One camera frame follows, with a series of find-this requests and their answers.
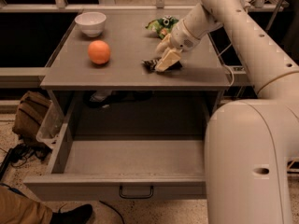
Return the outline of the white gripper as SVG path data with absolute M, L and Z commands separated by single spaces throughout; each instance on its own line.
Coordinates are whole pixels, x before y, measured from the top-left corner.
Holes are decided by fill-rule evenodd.
M 157 45 L 155 52 L 161 54 L 161 59 L 157 62 L 155 70 L 164 72 L 170 66 L 181 59 L 182 51 L 190 51 L 200 43 L 200 39 L 195 38 L 186 28 L 183 20 L 175 24 L 170 34 Z

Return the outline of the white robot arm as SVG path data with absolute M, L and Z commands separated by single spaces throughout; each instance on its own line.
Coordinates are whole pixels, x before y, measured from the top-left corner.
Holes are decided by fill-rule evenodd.
M 241 0 L 200 0 L 158 45 L 162 72 L 224 27 L 257 94 L 221 106 L 205 137 L 209 224 L 292 224 L 287 164 L 299 152 L 299 67 Z

